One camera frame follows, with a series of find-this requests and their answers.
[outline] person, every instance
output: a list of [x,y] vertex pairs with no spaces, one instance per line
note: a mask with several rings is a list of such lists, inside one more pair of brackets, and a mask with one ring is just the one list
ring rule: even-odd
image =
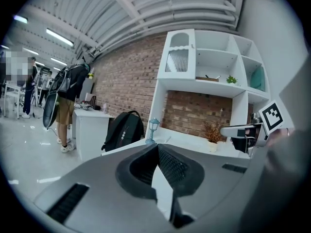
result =
[[4,60],[4,52],[2,51],[0,54],[0,98],[2,95],[2,84],[5,79],[5,60]]
[[28,69],[28,78],[26,80],[26,87],[25,87],[25,102],[23,107],[23,113],[21,115],[22,118],[30,118],[30,105],[31,105],[31,97],[33,90],[35,88],[35,77],[38,73],[38,68],[35,64],[35,57],[29,58],[29,62],[32,65],[32,68]]
[[52,72],[49,71],[49,74],[45,76],[42,80],[42,87],[41,87],[42,89],[41,89],[41,95],[39,99],[39,107],[42,106],[43,97],[45,97],[45,100],[47,99],[47,94],[49,92],[49,83],[51,79],[52,79]]
[[73,65],[71,70],[70,87],[66,93],[59,92],[59,106],[56,116],[58,139],[57,143],[62,144],[61,151],[66,153],[75,149],[75,145],[67,139],[67,127],[72,124],[72,113],[74,102],[79,102],[82,85],[90,72],[90,66],[88,64]]

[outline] small lamp figurine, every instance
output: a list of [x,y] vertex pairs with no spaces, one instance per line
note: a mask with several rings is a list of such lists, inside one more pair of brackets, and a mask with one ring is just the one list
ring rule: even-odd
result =
[[155,141],[153,140],[154,131],[157,130],[159,124],[160,122],[156,118],[153,118],[149,121],[149,129],[151,130],[151,133],[150,133],[150,137],[145,141],[146,144],[155,143]]

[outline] small succulent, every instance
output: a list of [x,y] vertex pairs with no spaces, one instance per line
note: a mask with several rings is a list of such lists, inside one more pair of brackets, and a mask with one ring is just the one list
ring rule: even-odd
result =
[[227,83],[236,83],[238,80],[236,78],[233,78],[231,75],[229,75],[229,78],[227,78]]

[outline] black vent grille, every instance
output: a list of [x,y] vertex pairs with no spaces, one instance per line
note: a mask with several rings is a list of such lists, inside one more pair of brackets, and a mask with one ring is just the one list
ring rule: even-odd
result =
[[130,172],[141,182],[151,186],[158,162],[157,149],[151,150],[132,162]]
[[59,223],[64,223],[84,194],[88,187],[82,184],[75,184],[57,203],[53,206],[48,215]]
[[159,167],[170,186],[174,187],[186,177],[189,167],[168,152],[160,148],[158,151]]
[[237,172],[237,173],[245,173],[247,168],[246,167],[243,167],[243,166],[236,166],[236,165],[233,165],[233,164],[224,164],[223,165],[223,168],[224,169],[227,169],[227,170],[230,170],[230,171],[234,171],[234,172]]

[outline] table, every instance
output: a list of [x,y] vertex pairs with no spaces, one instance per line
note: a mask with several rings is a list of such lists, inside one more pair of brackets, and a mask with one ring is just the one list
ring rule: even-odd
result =
[[83,162],[101,156],[110,118],[114,117],[102,111],[74,109],[71,137]]
[[[14,91],[7,91],[8,88],[14,89]],[[4,109],[3,109],[3,115],[5,116],[5,101],[6,97],[13,97],[17,98],[17,118],[19,119],[19,100],[20,97],[25,96],[25,93],[21,91],[22,87],[12,85],[12,84],[5,84],[5,92],[4,92]]]

